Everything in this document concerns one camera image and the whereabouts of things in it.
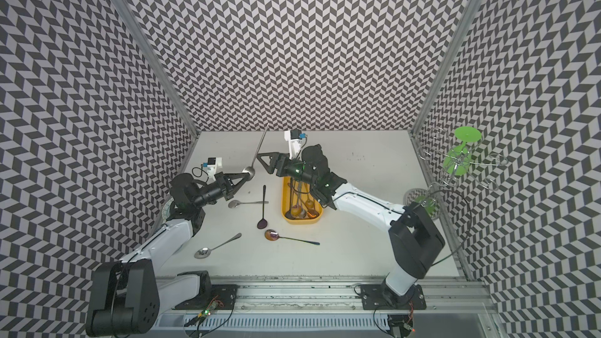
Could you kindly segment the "silver long handled spoon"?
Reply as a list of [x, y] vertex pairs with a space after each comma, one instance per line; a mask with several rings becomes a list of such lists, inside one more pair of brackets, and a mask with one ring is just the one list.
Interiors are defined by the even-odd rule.
[[255, 167], [254, 167], [254, 166], [255, 166], [255, 163], [257, 162], [257, 159], [258, 159], [258, 154], [260, 153], [260, 150], [261, 150], [262, 144], [263, 144], [263, 142], [264, 142], [264, 140], [265, 140], [265, 136], [266, 136], [266, 134], [267, 134], [268, 130], [269, 130], [268, 128], [265, 128], [265, 129], [263, 130], [263, 132], [262, 132], [262, 134], [261, 134], [261, 138], [260, 138], [260, 140], [259, 140], [259, 142], [258, 142], [258, 146], [257, 146], [257, 148], [256, 148], [256, 150], [255, 150], [255, 153], [254, 153], [254, 155], [253, 155], [252, 161], [250, 162], [250, 165], [249, 165], [249, 166], [247, 166], [247, 167], [245, 167], [245, 168], [243, 169], [243, 173], [244, 173], [244, 175], [245, 175], [245, 177], [246, 177], [246, 180], [247, 180], [248, 182], [249, 182], [250, 180], [252, 180], [252, 179], [255, 177], [255, 175], [256, 175], [256, 170], [255, 170]]

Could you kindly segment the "yellow plastic storage box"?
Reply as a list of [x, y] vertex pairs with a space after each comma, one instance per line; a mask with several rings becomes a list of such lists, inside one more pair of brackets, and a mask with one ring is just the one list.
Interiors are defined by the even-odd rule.
[[311, 195], [308, 183], [291, 177], [283, 180], [282, 216], [292, 225], [310, 225], [323, 216], [324, 208]]

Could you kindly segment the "black handled spoon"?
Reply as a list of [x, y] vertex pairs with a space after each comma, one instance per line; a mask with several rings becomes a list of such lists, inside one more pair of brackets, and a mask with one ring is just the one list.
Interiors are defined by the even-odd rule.
[[285, 217], [287, 219], [290, 220], [295, 220], [296, 217], [293, 214], [293, 210], [294, 210], [294, 191], [293, 191], [293, 187], [290, 184], [291, 180], [288, 181], [287, 183], [287, 187], [288, 187], [288, 191], [289, 191], [289, 203], [288, 203], [288, 211], [285, 214]]

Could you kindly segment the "rose gold long spoon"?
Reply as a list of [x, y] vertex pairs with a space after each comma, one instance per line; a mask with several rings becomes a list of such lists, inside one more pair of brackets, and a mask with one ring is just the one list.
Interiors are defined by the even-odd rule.
[[320, 216], [320, 213], [316, 210], [316, 203], [311, 194], [307, 195], [306, 208], [310, 219], [317, 219]]

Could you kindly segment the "plain silver spoon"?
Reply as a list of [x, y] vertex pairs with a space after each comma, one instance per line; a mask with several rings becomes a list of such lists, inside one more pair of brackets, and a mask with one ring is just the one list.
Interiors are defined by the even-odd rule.
[[205, 258], [208, 258], [209, 256], [211, 256], [211, 254], [217, 250], [218, 248], [221, 248], [223, 246], [225, 246], [226, 244], [229, 244], [235, 240], [238, 240], [242, 237], [242, 233], [237, 233], [235, 236], [233, 236], [232, 238], [228, 239], [227, 241], [217, 245], [216, 247], [213, 248], [209, 248], [209, 247], [204, 247], [201, 248], [200, 250], [197, 250], [197, 252], [194, 254], [194, 258], [197, 260], [202, 260]]

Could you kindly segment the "gold bowl spoon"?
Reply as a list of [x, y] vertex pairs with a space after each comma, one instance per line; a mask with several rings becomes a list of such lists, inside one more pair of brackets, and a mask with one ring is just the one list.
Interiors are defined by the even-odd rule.
[[294, 187], [294, 183], [291, 183], [291, 186], [293, 187], [293, 191], [294, 191], [294, 196], [296, 198], [296, 203], [294, 204], [294, 210], [293, 210], [293, 214], [296, 217], [296, 219], [302, 218], [303, 214], [304, 214], [304, 207], [303, 204], [301, 202], [301, 196], [300, 193], [297, 192], [297, 190]]

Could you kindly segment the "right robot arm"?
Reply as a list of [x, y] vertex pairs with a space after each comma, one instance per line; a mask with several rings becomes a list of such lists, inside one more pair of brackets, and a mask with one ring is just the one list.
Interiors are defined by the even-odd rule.
[[396, 264], [381, 284], [382, 297], [400, 308], [417, 295], [416, 282], [425, 278], [445, 246], [424, 207], [390, 203], [357, 189], [330, 170], [321, 145], [304, 149], [299, 159], [278, 152], [257, 153], [255, 159], [270, 175], [308, 184], [322, 207], [353, 214], [387, 233]]

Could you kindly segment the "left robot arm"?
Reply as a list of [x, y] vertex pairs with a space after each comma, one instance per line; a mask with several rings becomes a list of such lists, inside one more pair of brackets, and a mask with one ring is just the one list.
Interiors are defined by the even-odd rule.
[[200, 231], [205, 206], [231, 200], [252, 178], [250, 172], [219, 172], [211, 183], [190, 173], [173, 178], [167, 221], [133, 252], [100, 265], [92, 273], [86, 334], [90, 337], [144, 334], [166, 311], [200, 296], [202, 287], [208, 283], [204, 272], [178, 275], [162, 285], [157, 284], [156, 273]]

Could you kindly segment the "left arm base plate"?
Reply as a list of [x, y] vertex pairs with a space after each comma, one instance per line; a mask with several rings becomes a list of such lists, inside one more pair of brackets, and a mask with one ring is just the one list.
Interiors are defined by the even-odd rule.
[[239, 286], [236, 284], [218, 284], [211, 287], [211, 291], [199, 293], [197, 296], [176, 305], [176, 311], [205, 310], [212, 301], [221, 302], [218, 310], [231, 311], [235, 305], [236, 294]]

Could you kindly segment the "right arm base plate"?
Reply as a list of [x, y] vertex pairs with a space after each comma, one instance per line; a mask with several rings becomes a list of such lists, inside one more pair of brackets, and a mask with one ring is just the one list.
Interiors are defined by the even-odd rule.
[[385, 283], [359, 284], [354, 287], [354, 291], [360, 298], [363, 309], [367, 311], [376, 309], [422, 311], [427, 308], [421, 285], [412, 285], [403, 295], [397, 295]]

